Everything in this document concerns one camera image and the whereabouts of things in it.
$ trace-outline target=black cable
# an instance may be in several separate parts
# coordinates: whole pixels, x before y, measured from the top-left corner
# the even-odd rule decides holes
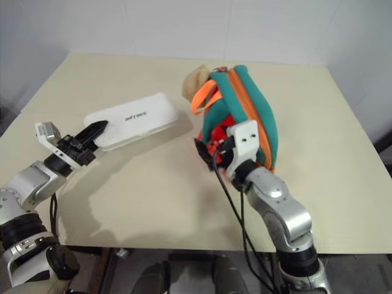
[[[247,244],[246,244],[246,237],[245,237],[245,212],[244,212],[244,191],[241,189],[241,229],[243,233],[243,243],[244,243],[244,253],[245,253],[245,259],[246,263],[251,271],[251,273],[262,283],[271,293],[274,293],[274,290],[263,280],[262,277],[260,277],[256,271],[253,269],[253,266],[251,264],[251,259],[249,258],[249,253],[247,251]]]
[[[57,203],[57,196],[56,193],[54,193],[51,198],[50,198],[50,211],[49,211],[49,217],[50,217],[50,229],[51,233],[53,236],[58,238],[57,234],[57,208],[58,208],[58,203]]]
[[[232,197],[230,196],[230,193],[228,192],[228,190],[227,190],[227,188],[226,188],[226,185],[225,185],[225,183],[223,182],[223,179],[222,179],[221,175],[219,174],[219,170],[218,170],[218,167],[217,167],[217,165],[216,165],[216,156],[217,156],[217,154],[218,154],[218,150],[215,151],[214,156],[213,156],[213,168],[214,168],[214,172],[215,172],[215,174],[216,174],[216,176],[217,176],[217,178],[218,178],[218,180],[219,180],[219,182],[220,182],[220,185],[222,186],[222,188],[223,188],[223,190],[224,190],[224,192],[225,192],[225,195],[226,195],[226,197],[227,197],[227,200],[228,200],[228,202],[230,203],[230,206],[232,207],[232,210],[233,210],[233,212],[234,212],[234,214],[235,214],[235,216],[236,216],[236,218],[237,218],[237,220],[238,220],[238,222],[239,222],[241,228],[243,229],[243,232],[244,232],[244,235],[245,235],[245,239],[246,239],[247,242],[249,243],[249,246],[251,247],[253,254],[255,255],[255,257],[256,257],[256,259],[257,259],[259,265],[260,265],[261,268],[264,270],[264,272],[265,272],[265,274],[267,275],[268,279],[271,281],[271,283],[272,283],[272,285],[273,285],[275,291],[276,291],[277,293],[279,293],[278,289],[276,288],[276,286],[275,286],[275,284],[274,284],[274,281],[272,280],[272,277],[271,277],[270,273],[269,273],[268,270],[266,269],[266,267],[265,267],[264,263],[261,261],[260,257],[256,254],[256,249],[255,249],[255,247],[254,247],[254,245],[253,245],[251,239],[249,238],[249,235],[247,234],[247,231],[246,231],[245,227],[242,226],[242,220],[241,220],[241,218],[240,218],[240,216],[239,216],[239,214],[238,214],[238,212],[237,212],[237,209],[236,209],[236,207],[235,207],[235,205],[234,205],[234,203],[233,203]]]

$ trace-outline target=beige table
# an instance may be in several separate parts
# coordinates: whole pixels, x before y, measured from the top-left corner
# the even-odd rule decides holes
[[[192,69],[233,62],[70,54],[0,139],[1,183],[49,152],[34,123],[53,121],[63,135],[84,115],[166,92],[177,125],[115,151],[69,178],[58,192],[61,241],[80,246],[242,249],[224,193],[195,150],[202,125],[181,97]],[[322,253],[392,252],[392,181],[324,67],[245,63],[270,102],[279,130],[276,174],[310,211]],[[230,189],[238,205],[239,197]],[[38,207],[48,226],[49,201]],[[246,206],[260,251],[274,247]]]

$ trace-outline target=orange strap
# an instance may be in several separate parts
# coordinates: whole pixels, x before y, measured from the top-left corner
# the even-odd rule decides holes
[[[217,84],[214,80],[208,80],[194,95],[192,102],[190,103],[190,109],[194,115],[199,115],[204,111],[204,109],[210,107],[212,104],[217,102],[219,99],[223,98],[222,93],[217,90]],[[208,99],[208,102],[203,107],[200,107],[203,102]]]

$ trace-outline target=orange zipper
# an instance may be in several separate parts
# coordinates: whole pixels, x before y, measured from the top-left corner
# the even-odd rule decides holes
[[[264,166],[267,169],[270,169],[272,164],[270,143],[268,142],[268,137],[265,133],[263,123],[258,116],[257,110],[254,107],[251,98],[246,92],[244,85],[242,84],[241,80],[239,79],[239,76],[237,75],[234,69],[230,69],[227,72],[227,78],[232,84],[234,92],[237,95],[239,102],[243,107],[243,110],[245,111],[246,116],[249,119],[254,119],[257,121],[258,139],[260,141],[260,146],[265,155]]]

